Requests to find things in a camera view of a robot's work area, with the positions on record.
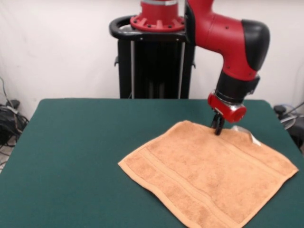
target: table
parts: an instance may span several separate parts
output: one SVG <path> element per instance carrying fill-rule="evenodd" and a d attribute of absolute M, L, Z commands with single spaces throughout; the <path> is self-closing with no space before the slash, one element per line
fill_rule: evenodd
<path fill-rule="evenodd" d="M 238 125 L 300 169 L 246 227 L 303 227 L 303 157 L 267 102 L 246 106 Z M 178 121 L 212 117 L 206 100 L 41 101 L 0 175 L 0 226 L 184 227 L 117 163 Z"/>

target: white wall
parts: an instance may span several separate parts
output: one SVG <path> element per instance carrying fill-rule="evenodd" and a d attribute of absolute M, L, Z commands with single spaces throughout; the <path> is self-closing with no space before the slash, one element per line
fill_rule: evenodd
<path fill-rule="evenodd" d="M 183 1 L 180 1 L 180 13 Z M 271 104 L 304 98 L 304 1 L 216 0 L 214 10 L 265 22 L 271 46 L 253 96 Z M 140 0 L 0 0 L 0 74 L 31 117 L 46 97 L 119 97 L 112 19 L 139 13 Z M 190 97 L 215 88 L 222 57 L 197 49 Z"/>

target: red flange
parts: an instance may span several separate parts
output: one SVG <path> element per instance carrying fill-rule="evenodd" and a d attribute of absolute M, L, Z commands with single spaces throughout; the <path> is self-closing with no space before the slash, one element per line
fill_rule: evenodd
<path fill-rule="evenodd" d="M 242 105 L 228 105 L 218 99 L 214 93 L 211 93 L 208 97 L 208 104 L 212 109 L 220 113 L 228 122 L 238 122 L 246 114 L 247 109 Z"/>
<path fill-rule="evenodd" d="M 184 30 L 184 18 L 178 16 L 176 0 L 142 0 L 142 12 L 130 20 L 134 28 L 148 32 Z"/>

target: towel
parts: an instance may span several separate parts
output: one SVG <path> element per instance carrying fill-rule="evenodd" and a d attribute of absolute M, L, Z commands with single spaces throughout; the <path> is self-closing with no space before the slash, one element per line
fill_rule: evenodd
<path fill-rule="evenodd" d="M 245 226 L 298 169 L 248 133 L 179 122 L 119 163 L 187 227 Z"/>

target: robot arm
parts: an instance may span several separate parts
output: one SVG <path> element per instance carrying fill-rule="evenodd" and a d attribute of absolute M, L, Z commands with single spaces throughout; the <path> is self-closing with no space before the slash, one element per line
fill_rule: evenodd
<path fill-rule="evenodd" d="M 212 127 L 220 134 L 224 119 L 232 123 L 244 117 L 243 101 L 259 82 L 257 72 L 265 60 L 270 34 L 261 22 L 214 13 L 213 1 L 186 0 L 185 26 L 190 43 L 220 53 L 224 58 L 216 90 L 208 98 L 216 112 Z"/>

